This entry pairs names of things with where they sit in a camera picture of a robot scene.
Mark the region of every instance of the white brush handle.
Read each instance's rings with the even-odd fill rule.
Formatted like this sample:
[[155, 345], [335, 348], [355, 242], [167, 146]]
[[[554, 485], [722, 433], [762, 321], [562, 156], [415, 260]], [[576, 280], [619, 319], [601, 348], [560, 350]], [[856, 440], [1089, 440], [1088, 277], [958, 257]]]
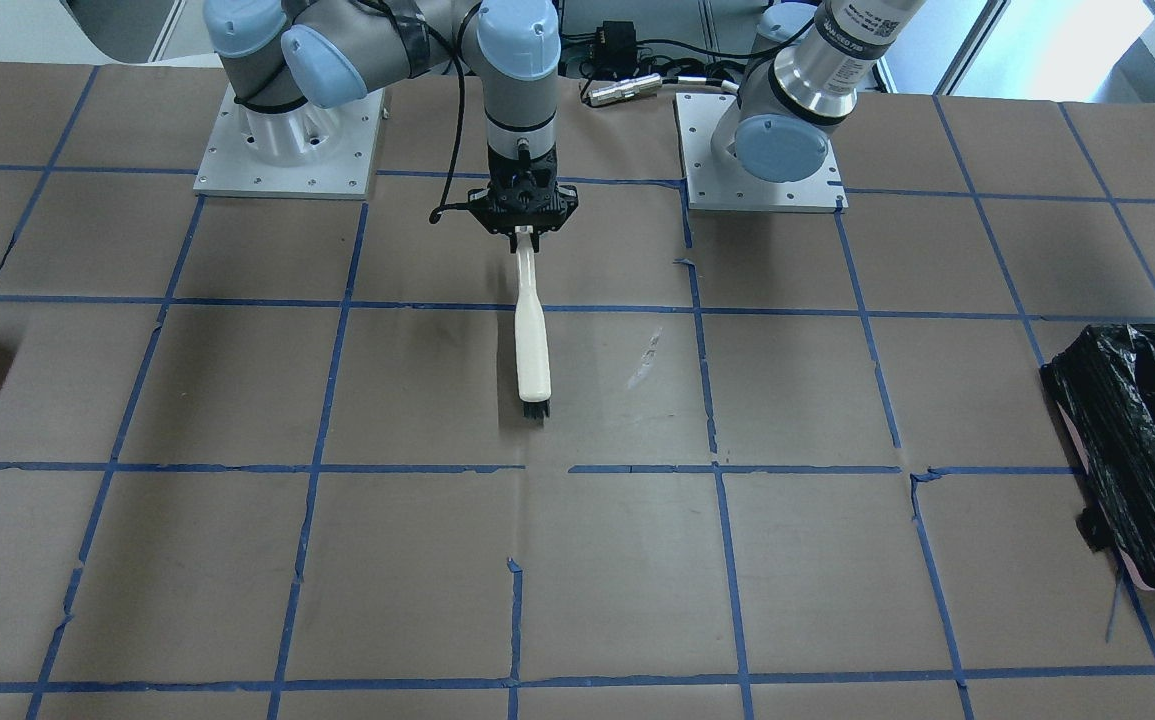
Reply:
[[519, 400], [550, 400], [550, 348], [546, 346], [546, 318], [537, 299], [537, 268], [532, 244], [519, 238], [519, 302], [514, 306], [514, 363], [519, 372]]

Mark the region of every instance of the black cable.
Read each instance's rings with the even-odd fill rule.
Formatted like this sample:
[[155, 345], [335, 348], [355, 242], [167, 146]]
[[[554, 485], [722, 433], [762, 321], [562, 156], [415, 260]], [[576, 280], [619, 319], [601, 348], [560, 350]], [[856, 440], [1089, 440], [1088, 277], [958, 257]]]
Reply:
[[885, 83], [882, 74], [879, 74], [879, 65], [871, 65], [870, 74], [875, 79], [875, 90], [879, 92], [891, 92], [888, 90], [888, 83]]
[[[392, 10], [390, 6], [386, 3], [386, 0], [355, 0], [357, 3], [366, 6], [377, 13], [385, 15], [392, 24], [397, 24], [398, 21], [395, 18], [395, 13]], [[465, 37], [465, 29], [471, 24], [471, 18], [475, 17], [475, 13], [480, 8], [480, 3], [476, 3], [471, 9], [468, 10], [465, 17], [462, 18], [462, 27], [457, 31], [457, 46], [453, 46], [440, 35], [437, 29], [431, 27], [425, 18], [422, 20], [422, 25], [426, 27], [426, 32], [434, 38], [440, 47], [444, 47], [445, 53], [448, 53], [449, 59], [453, 61], [453, 67], [457, 68], [457, 131], [453, 136], [453, 155], [448, 161], [448, 176], [444, 178], [444, 194], [440, 195], [439, 206], [434, 210], [430, 211], [430, 224], [435, 224], [444, 216], [445, 210], [457, 210], [465, 208], [465, 205], [449, 205], [448, 193], [453, 188], [453, 175], [457, 172], [457, 157], [462, 151], [462, 127], [465, 120], [465, 70], [462, 68], [462, 40]]]
[[[462, 153], [462, 129], [465, 126], [465, 73], [462, 70], [462, 42], [465, 40], [465, 31], [467, 28], [471, 27], [471, 18], [475, 17], [475, 13], [480, 12], [480, 5], [476, 3], [471, 6], [471, 9], [467, 10], [465, 17], [462, 17], [462, 24], [457, 28], [455, 45], [448, 47], [449, 57], [457, 65], [457, 132], [453, 136], [453, 156], [448, 161], [448, 176], [444, 178], [444, 194], [440, 195], [439, 205], [435, 209], [430, 211], [429, 220], [432, 225], [439, 222], [440, 218], [444, 218], [445, 210], [465, 209], [464, 202], [449, 205], [448, 193], [453, 191], [453, 176], [457, 172], [457, 157]], [[431, 32], [435, 36], [437, 40], [444, 40], [434, 29], [431, 29]]]
[[[780, 42], [777, 45], [769, 47], [768, 50], [760, 51], [760, 53], [747, 53], [747, 54], [720, 53], [718, 51], [715, 50], [705, 50], [702, 47], [698, 47], [696, 45], [688, 45], [687, 42], [664, 40], [664, 38], [650, 38], [649, 40], [639, 40], [633, 46], [621, 46], [618, 50], [610, 51], [609, 54], [614, 55], [617, 53], [621, 53], [621, 51], [627, 50], [629, 47], [638, 49], [642, 45], [676, 45], [686, 50], [692, 50], [693, 53], [698, 53], [701, 55], [715, 55], [715, 58], [724, 58], [728, 60], [757, 60], [757, 62], [752, 65], [752, 67], [755, 67], [755, 65], [760, 64], [761, 61], [772, 60], [773, 58], [775, 58], [775, 55], [777, 55], [777, 53], [781, 53], [782, 50], [791, 46], [793, 42], [798, 40], [798, 38], [804, 37], [804, 34], [808, 31], [811, 27], [813, 27], [813, 20], [810, 20], [808, 22], [804, 23], [804, 27], [798, 29], [798, 31], [795, 35], [789, 36], [785, 40]], [[581, 86], [581, 90], [578, 91], [578, 98], [581, 99], [582, 105], [587, 105], [587, 107], [593, 107], [593, 105], [590, 104], [590, 86], [595, 82], [595, 77], [599, 75], [599, 70], [603, 70], [605, 67], [606, 64], [596, 67], [594, 72], [590, 73], [590, 76], [586, 77], [586, 82]]]

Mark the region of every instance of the black trash bag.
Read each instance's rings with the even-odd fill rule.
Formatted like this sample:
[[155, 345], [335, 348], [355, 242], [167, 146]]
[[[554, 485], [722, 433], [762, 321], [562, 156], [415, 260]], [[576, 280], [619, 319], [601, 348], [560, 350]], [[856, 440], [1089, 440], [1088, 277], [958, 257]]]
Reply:
[[1155, 588], [1155, 325], [1089, 325], [1040, 374], [1085, 446], [1109, 536]]

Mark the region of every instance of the scuff mark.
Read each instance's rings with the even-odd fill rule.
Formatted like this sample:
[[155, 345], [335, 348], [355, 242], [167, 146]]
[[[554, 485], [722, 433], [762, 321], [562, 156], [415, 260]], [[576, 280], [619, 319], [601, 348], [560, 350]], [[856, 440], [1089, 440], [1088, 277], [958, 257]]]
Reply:
[[631, 376], [631, 379], [626, 381], [626, 389], [634, 389], [638, 384], [643, 383], [644, 378], [649, 377], [649, 373], [653, 372], [653, 362], [656, 359], [656, 346], [661, 342], [661, 333], [664, 331], [665, 328], [658, 325], [656, 332], [653, 333], [649, 348], [644, 350], [644, 356], [640, 357], [640, 366]]

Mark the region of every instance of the cable connector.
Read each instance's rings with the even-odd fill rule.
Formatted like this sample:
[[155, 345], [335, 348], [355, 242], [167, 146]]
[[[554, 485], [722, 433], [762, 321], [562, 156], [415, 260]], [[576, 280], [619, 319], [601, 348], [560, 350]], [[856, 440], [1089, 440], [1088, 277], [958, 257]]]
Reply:
[[660, 89], [661, 76], [658, 73], [653, 73], [643, 77], [624, 79], [623, 81], [613, 82], [612, 86], [591, 91], [590, 106], [603, 107], [612, 105], [614, 102], [634, 101], [636, 97], [654, 95]]

